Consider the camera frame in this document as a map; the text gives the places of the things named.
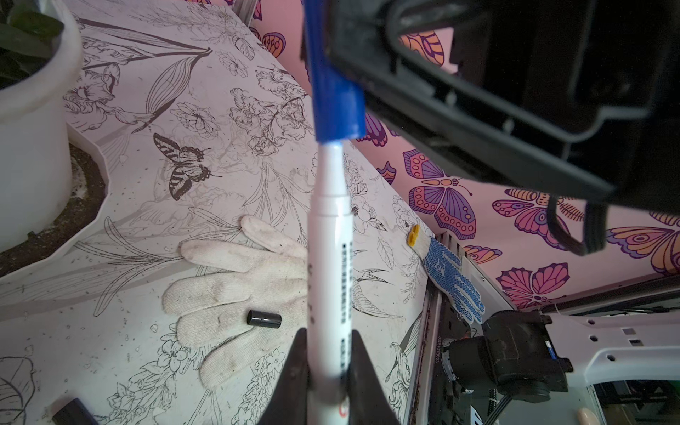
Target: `blue cap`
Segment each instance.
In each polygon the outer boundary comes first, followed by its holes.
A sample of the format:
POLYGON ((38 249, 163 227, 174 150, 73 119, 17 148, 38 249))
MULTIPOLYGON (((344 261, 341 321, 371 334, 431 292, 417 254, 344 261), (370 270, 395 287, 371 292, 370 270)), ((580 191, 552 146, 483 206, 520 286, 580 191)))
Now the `blue cap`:
POLYGON ((333 68, 324 54, 327 4, 327 0, 305 1, 307 67, 319 143, 366 135, 363 90, 333 68))

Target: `white table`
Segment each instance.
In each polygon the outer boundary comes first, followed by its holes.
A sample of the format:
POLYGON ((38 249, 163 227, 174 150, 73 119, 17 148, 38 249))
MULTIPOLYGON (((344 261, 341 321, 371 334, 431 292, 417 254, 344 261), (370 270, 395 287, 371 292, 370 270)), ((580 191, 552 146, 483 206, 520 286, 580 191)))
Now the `white table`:
MULTIPOLYGON (((181 241, 244 243, 243 214, 305 242, 310 98, 226 8, 67 3, 80 18, 86 71, 65 97, 68 121, 106 157, 110 195, 92 234, 64 257, 0 281, 0 423, 48 423, 74 397, 101 424, 255 423, 288 346, 206 391, 197 368, 210 347, 176 342, 177 318, 163 313, 160 296, 174 280, 210 272, 179 257, 181 241), (193 147, 184 150, 191 165, 176 169, 155 133, 193 147)), ((345 148, 354 326, 403 421, 415 351, 407 342, 418 334, 426 281, 405 235, 419 220, 345 148)))

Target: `flower pot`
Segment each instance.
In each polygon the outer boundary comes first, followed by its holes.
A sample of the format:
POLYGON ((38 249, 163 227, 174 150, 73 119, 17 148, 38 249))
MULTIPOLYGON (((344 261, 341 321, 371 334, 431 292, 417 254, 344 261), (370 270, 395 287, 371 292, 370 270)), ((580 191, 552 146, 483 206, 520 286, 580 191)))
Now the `flower pot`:
POLYGON ((61 0, 41 0, 42 13, 64 24, 50 61, 0 90, 0 252, 46 228, 71 195, 71 157, 61 97, 82 66, 78 26, 61 0))

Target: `blue glove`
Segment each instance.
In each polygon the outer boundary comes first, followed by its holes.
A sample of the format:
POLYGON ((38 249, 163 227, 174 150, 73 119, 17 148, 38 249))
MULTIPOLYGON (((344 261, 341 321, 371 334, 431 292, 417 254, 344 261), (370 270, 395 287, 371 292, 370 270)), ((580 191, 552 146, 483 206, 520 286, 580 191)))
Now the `blue glove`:
POLYGON ((435 238, 421 232, 419 224, 411 229, 408 244, 423 261, 432 282, 449 297, 460 316, 469 324, 474 321, 481 323, 484 304, 470 279, 460 272, 460 258, 435 238))

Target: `pink wallpaper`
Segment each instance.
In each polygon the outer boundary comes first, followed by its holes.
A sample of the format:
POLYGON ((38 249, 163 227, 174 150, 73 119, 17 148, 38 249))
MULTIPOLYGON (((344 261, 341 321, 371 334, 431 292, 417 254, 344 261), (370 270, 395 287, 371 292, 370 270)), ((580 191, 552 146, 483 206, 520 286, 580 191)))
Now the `pink wallpaper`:
MULTIPOLYGON (((263 47, 309 92, 299 58, 302 13, 300 0, 260 0, 251 27, 263 47)), ((454 73, 457 66, 448 62, 452 32, 405 35, 402 42, 454 73)), ((358 149, 435 233, 453 233, 520 308, 677 273, 678 217, 613 207, 606 249, 578 257, 548 233, 546 194, 447 176, 399 137, 398 129, 387 129, 370 116, 367 127, 369 134, 355 141, 358 149)), ((577 239, 583 207, 582 201, 560 200, 562 223, 577 239)))

